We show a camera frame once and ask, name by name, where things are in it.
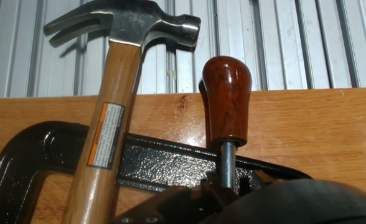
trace hammer claw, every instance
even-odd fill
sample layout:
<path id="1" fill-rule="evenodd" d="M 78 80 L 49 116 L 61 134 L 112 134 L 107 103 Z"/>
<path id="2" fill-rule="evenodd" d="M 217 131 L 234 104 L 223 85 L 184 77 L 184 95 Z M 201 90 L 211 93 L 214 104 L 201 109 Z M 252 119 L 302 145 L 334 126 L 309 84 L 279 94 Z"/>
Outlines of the hammer claw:
<path id="1" fill-rule="evenodd" d="M 111 24 L 107 23 L 103 19 L 99 19 L 97 17 L 87 19 L 83 22 L 75 24 L 74 26 L 62 29 L 49 40 L 49 43 L 53 47 L 59 47 L 60 45 L 63 45 L 64 43 L 80 35 L 97 30 L 109 29 L 110 25 Z"/>
<path id="2" fill-rule="evenodd" d="M 86 3 L 46 24 L 44 34 L 59 32 L 50 40 L 53 47 L 58 47 L 87 32 L 110 29 L 112 14 L 105 9 L 106 4 L 109 4 L 106 0 Z"/>

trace screw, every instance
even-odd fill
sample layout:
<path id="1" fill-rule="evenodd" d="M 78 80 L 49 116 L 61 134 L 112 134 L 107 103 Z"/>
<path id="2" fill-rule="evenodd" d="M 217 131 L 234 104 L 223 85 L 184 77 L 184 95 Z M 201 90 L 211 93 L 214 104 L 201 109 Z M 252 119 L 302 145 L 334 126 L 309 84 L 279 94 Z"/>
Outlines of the screw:
<path id="1" fill-rule="evenodd" d="M 122 221 L 122 223 L 133 223 L 134 222 L 133 218 L 123 218 L 121 221 Z"/>
<path id="2" fill-rule="evenodd" d="M 157 217 L 148 217 L 146 219 L 146 223 L 156 223 L 158 222 L 158 218 Z"/>

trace claw hammer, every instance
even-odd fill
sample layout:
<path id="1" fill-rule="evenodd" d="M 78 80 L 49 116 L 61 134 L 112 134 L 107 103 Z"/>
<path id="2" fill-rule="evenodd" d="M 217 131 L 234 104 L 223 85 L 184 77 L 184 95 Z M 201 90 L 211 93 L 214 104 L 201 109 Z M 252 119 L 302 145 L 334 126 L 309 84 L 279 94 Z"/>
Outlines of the claw hammer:
<path id="1" fill-rule="evenodd" d="M 194 47 L 200 19 L 170 16 L 152 1 L 96 0 L 48 23 L 44 34 L 58 32 L 50 40 L 52 46 L 58 47 L 81 34 L 102 29 L 110 30 L 110 48 L 95 112 L 63 214 L 64 224 L 109 222 L 123 134 L 145 46 L 164 37 Z"/>

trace wood grain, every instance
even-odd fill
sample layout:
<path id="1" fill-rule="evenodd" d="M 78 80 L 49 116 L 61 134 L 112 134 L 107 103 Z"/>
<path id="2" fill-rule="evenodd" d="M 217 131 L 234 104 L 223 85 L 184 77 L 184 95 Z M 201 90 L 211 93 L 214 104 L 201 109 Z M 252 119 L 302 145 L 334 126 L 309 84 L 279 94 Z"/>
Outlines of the wood grain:
<path id="1" fill-rule="evenodd" d="M 109 217 L 115 198 L 115 180 L 120 161 L 122 138 L 130 112 L 134 81 L 138 73 L 140 57 L 140 47 L 110 42 L 95 113 L 91 119 L 87 140 L 68 195 L 62 219 L 64 224 L 107 224 L 110 222 Z M 116 152 L 114 157 L 110 158 L 113 159 L 110 170 L 94 167 L 92 166 L 94 164 L 90 162 L 94 160 L 96 155 L 97 144 L 94 145 L 93 142 L 95 138 L 98 142 L 103 123 L 105 123 L 100 119 L 100 116 L 105 117 L 106 114 L 106 110 L 102 112 L 102 109 L 108 103 L 124 106 L 124 109 L 120 109 L 124 112 L 122 112 L 118 139 L 114 140 L 114 142 L 116 141 Z"/>
<path id="2" fill-rule="evenodd" d="M 227 56 L 211 58 L 204 66 L 204 85 L 209 104 L 210 137 L 222 142 L 246 144 L 251 73 L 244 63 Z"/>
<path id="3" fill-rule="evenodd" d="M 204 147 L 204 97 L 139 95 L 129 131 Z M 0 100 L 0 152 L 15 134 L 39 122 L 89 125 L 96 100 L 95 96 Z M 255 91 L 248 118 L 248 143 L 239 148 L 238 155 L 366 190 L 366 88 Z M 71 181 L 65 175 L 46 180 L 32 223 L 60 223 Z M 121 187 L 117 214 L 151 195 Z"/>

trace warning label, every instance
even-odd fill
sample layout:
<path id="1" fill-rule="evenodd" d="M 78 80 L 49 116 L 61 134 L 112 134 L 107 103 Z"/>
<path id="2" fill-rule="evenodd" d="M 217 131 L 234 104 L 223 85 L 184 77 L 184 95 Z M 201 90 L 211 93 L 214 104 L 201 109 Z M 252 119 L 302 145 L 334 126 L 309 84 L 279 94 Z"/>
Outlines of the warning label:
<path id="1" fill-rule="evenodd" d="M 104 103 L 91 147 L 88 166 L 111 170 L 121 132 L 124 106 Z"/>

